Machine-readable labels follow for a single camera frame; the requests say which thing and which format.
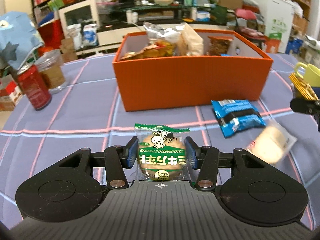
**yellow mug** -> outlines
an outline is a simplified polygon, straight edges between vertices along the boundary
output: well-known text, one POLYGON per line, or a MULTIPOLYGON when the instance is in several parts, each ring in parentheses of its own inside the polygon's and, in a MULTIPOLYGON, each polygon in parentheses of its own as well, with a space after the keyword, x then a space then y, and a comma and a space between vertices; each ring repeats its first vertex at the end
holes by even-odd
POLYGON ((298 62, 294 67, 294 72, 297 76, 303 78, 311 87, 320 87, 320 69, 316 66, 298 62), (298 72, 299 67, 306 70, 303 76, 298 72))

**green snack wrapper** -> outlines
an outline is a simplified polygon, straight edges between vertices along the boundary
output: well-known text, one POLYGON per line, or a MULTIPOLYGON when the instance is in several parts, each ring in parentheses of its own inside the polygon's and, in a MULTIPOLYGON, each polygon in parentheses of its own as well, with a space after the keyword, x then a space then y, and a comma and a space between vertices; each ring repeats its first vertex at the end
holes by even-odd
POLYGON ((174 129, 165 125, 134 126, 138 137, 138 176, 147 180, 190 179, 184 140, 189 129, 174 129))

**checkered tablecloth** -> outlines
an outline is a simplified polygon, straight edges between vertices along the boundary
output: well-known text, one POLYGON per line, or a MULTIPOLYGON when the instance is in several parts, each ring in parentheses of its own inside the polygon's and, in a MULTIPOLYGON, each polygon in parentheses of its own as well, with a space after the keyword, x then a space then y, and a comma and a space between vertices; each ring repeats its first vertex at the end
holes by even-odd
MULTIPOLYGON (((260 100, 253 104, 264 120, 276 119, 298 138, 277 168, 306 187, 309 205, 302 222, 313 229, 320 224, 320 135, 312 117, 290 109, 288 76, 296 59, 289 55, 270 56, 274 59, 272 70, 260 100)), ((0 220, 9 228, 22 219, 14 196, 23 181, 80 148, 100 152, 111 145, 125 145, 135 135, 135 122, 188 127, 198 145, 212 145, 222 152, 246 147, 261 132, 250 129, 225 139, 210 105, 126 112, 112 68, 113 57, 66 64, 63 71, 70 85, 53 95, 48 107, 37 112, 24 96, 12 112, 0 133, 0 220)), ((128 178, 133 172, 134 169, 125 170, 128 178)), ((103 169, 95 170, 94 177, 105 184, 103 169)), ((228 178, 230 169, 220 169, 218 183, 228 178)))

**metal screw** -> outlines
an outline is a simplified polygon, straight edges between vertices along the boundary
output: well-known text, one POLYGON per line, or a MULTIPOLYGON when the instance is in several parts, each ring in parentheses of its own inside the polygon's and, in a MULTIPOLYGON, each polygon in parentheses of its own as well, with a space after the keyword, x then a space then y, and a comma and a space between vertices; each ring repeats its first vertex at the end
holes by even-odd
POLYGON ((203 179, 199 181, 198 183, 199 187, 208 188, 213 186, 213 182, 211 180, 203 179))
POLYGON ((125 185, 125 182, 123 180, 120 179, 115 179, 113 181, 110 182, 110 186, 111 187, 123 187, 125 185))

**blue snack bag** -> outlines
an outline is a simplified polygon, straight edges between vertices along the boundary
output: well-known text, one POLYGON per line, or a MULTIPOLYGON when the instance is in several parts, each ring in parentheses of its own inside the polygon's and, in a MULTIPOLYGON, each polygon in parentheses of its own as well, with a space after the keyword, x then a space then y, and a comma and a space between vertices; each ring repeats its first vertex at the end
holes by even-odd
POLYGON ((252 127, 266 126, 257 108, 248 100, 212 100, 211 104, 225 138, 252 127))

